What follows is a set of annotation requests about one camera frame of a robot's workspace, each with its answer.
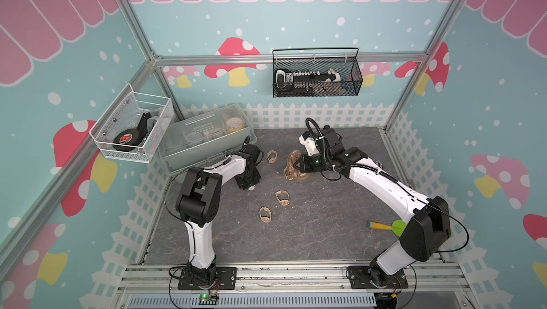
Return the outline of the cream watch front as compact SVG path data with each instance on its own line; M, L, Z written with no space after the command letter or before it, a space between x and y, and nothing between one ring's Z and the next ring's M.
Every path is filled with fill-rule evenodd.
M263 223L270 223L272 221L272 212L266 206L259 209L259 217Z

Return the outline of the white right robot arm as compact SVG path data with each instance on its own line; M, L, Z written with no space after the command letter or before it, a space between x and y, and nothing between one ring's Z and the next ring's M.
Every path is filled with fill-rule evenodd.
M306 153L294 167L304 174L333 172L363 186L388 205L407 224L399 239L375 257L368 269L373 283L383 287L407 266L425 262L450 238L447 202L430 198L398 181L356 147L346 149L340 135L330 126L320 128L307 118L306 131L299 137Z

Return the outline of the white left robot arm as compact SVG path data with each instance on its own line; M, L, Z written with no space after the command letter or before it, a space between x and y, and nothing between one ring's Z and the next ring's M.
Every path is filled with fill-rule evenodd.
M261 180L257 166L263 157L258 146L245 144L212 166L188 169L175 209L187 228L193 269L207 271L215 264L212 222L219 211L222 186L233 179L242 190L254 188Z

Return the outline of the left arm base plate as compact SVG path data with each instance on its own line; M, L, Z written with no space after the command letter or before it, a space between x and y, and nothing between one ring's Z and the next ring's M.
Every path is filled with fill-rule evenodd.
M198 269L185 266L179 277L178 290L234 290L237 268L210 266Z

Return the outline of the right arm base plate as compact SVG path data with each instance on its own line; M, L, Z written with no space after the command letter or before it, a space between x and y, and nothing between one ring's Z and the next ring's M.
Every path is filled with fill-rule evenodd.
M346 278L352 289L387 289L403 290L408 288L408 282L403 270L394 275L386 275L379 268L370 266L349 266L346 269Z

